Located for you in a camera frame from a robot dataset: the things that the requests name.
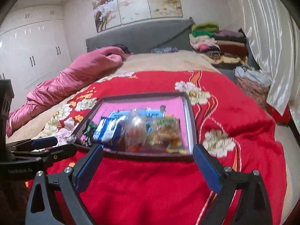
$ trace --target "white curtain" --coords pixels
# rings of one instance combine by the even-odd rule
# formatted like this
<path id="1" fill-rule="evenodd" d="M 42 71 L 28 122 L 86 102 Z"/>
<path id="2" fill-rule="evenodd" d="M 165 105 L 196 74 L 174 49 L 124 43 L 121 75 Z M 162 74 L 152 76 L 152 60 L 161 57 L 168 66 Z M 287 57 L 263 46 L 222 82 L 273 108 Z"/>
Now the white curtain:
<path id="1" fill-rule="evenodd" d="M 256 62 L 270 76 L 267 103 L 287 104 L 300 132 L 300 30 L 280 0 L 229 0 L 233 28 L 242 28 Z"/>

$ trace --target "beige blanket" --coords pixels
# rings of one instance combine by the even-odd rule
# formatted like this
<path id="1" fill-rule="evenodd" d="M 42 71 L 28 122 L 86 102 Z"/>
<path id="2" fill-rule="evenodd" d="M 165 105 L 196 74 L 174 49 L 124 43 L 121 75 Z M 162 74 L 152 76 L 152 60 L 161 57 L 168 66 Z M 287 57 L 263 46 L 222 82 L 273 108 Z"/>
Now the beige blanket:
<path id="1" fill-rule="evenodd" d="M 203 70 L 220 73 L 214 68 L 208 61 L 206 61 L 201 55 L 196 52 L 179 51 L 176 53 L 168 54 L 137 54 L 130 56 L 122 67 L 120 67 L 115 73 L 120 74 L 124 72 L 139 72 L 139 71 L 186 71 L 186 70 Z M 76 94 L 66 98 L 56 106 L 41 113 L 36 118 L 32 119 L 25 126 L 17 130 L 10 138 L 6 137 L 6 142 L 14 142 L 18 140 L 31 139 L 37 136 L 44 128 L 45 124 L 50 120 L 53 114 L 61 106 L 72 99 Z M 287 189 L 284 199 L 284 206 L 282 211 L 282 219 L 286 219 L 291 211 L 292 205 L 292 181 L 290 177 L 290 171 L 286 166 L 287 174 Z"/>

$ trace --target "folded clothes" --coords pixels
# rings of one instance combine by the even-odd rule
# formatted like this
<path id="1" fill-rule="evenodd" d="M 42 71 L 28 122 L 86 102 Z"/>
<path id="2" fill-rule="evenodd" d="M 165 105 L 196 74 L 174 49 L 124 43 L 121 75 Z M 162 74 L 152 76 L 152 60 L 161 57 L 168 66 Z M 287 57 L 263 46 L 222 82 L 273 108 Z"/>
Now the folded clothes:
<path id="1" fill-rule="evenodd" d="M 244 43 L 235 42 L 235 41 L 229 41 L 229 40 L 217 40 L 216 41 L 218 45 L 236 45 L 236 46 L 245 46 Z"/>
<path id="2" fill-rule="evenodd" d="M 220 48 L 216 47 L 216 46 L 210 46 L 209 49 L 203 50 L 203 51 L 201 51 L 201 53 L 205 53 L 205 52 L 209 52 L 209 51 L 220 52 Z"/>
<path id="3" fill-rule="evenodd" d="M 192 43 L 190 41 L 190 45 L 194 48 L 194 50 L 201 50 L 200 47 L 202 48 L 202 50 L 206 50 L 209 49 L 209 47 L 214 46 L 217 47 L 219 49 L 219 46 L 217 45 L 217 41 L 209 39 L 209 40 L 203 40 L 203 41 L 199 41 L 198 43 Z"/>
<path id="4" fill-rule="evenodd" d="M 215 36 L 220 37 L 237 37 L 237 38 L 243 38 L 244 34 L 241 32 L 234 32 L 234 31 L 228 31 L 228 30 L 221 30 L 219 33 L 213 33 Z"/>
<path id="5" fill-rule="evenodd" d="M 219 63 L 213 65 L 213 67 L 218 69 L 229 69 L 229 70 L 234 70 L 236 67 L 240 67 L 240 66 L 242 66 L 241 63 L 232 63 L 232 64 Z"/>
<path id="6" fill-rule="evenodd" d="M 196 30 L 204 30 L 206 32 L 217 32 L 219 31 L 219 25 L 216 22 L 207 22 L 203 24 L 193 25 L 192 32 Z"/>
<path id="7" fill-rule="evenodd" d="M 220 47 L 221 52 L 230 53 L 233 55 L 237 55 L 239 57 L 245 57 L 248 56 L 249 52 L 245 45 L 238 46 L 238 45 L 218 45 Z"/>
<path id="8" fill-rule="evenodd" d="M 247 44 L 247 39 L 245 37 L 234 37 L 234 36 L 218 36 L 213 34 L 216 40 L 227 40 L 227 41 L 235 41 L 243 44 Z"/>
<path id="9" fill-rule="evenodd" d="M 247 78 L 264 87 L 270 87 L 272 83 L 272 80 L 267 75 L 256 70 L 247 69 L 245 67 L 237 67 L 234 74 L 236 77 Z"/>
<path id="10" fill-rule="evenodd" d="M 197 36 L 197 37 L 194 37 L 192 34 L 189 34 L 189 37 L 190 37 L 190 42 L 196 44 L 200 41 L 203 41 L 203 40 L 209 40 L 210 37 L 208 35 L 202 35 L 202 36 Z"/>
<path id="11" fill-rule="evenodd" d="M 176 47 L 164 47 L 164 48 L 154 48 L 151 50 L 151 53 L 172 53 L 172 52 L 178 52 L 178 49 Z"/>
<path id="12" fill-rule="evenodd" d="M 192 35 L 194 37 L 203 36 L 203 35 L 208 35 L 210 38 L 214 37 L 213 33 L 207 32 L 207 31 L 204 31 L 204 30 L 195 30 L 195 31 L 192 32 Z"/>
<path id="13" fill-rule="evenodd" d="M 206 59 L 210 64 L 216 65 L 216 64 L 240 64 L 246 65 L 248 63 L 248 57 L 245 58 L 239 58 L 237 56 L 228 54 L 228 53 L 222 53 L 220 51 L 205 51 L 202 52 L 202 57 Z"/>

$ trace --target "gray headboard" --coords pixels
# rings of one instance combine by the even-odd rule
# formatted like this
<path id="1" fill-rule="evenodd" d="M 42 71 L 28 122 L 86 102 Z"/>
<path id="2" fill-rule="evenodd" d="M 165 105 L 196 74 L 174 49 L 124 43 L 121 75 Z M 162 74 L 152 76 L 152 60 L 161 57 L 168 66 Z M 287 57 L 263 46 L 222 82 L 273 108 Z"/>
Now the gray headboard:
<path id="1" fill-rule="evenodd" d="M 192 18 L 148 20 L 103 31 L 87 39 L 86 47 L 87 51 L 91 52 L 96 48 L 122 44 L 134 54 L 149 53 L 153 48 L 167 46 L 192 51 L 188 34 L 193 24 Z"/>

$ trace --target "food packet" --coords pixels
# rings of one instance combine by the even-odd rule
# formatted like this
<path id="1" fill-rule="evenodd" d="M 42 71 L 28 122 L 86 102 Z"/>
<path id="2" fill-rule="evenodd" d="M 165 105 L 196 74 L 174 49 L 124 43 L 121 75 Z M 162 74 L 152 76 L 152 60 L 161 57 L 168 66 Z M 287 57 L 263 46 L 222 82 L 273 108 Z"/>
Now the food packet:
<path id="1" fill-rule="evenodd" d="M 100 144 L 105 148 L 118 151 L 124 135 L 124 119 L 125 116 L 114 119 L 101 117 L 99 124 L 87 120 L 82 145 L 92 147 L 94 144 Z"/>
<path id="2" fill-rule="evenodd" d="M 146 144 L 156 152 L 165 153 L 167 148 L 174 149 L 172 153 L 178 152 L 178 148 L 182 147 L 179 119 L 173 117 L 154 119 Z"/>
<path id="3" fill-rule="evenodd" d="M 139 148 L 144 145 L 147 138 L 146 119 L 139 116 L 137 111 L 132 111 L 124 129 L 126 151 L 139 152 Z"/>

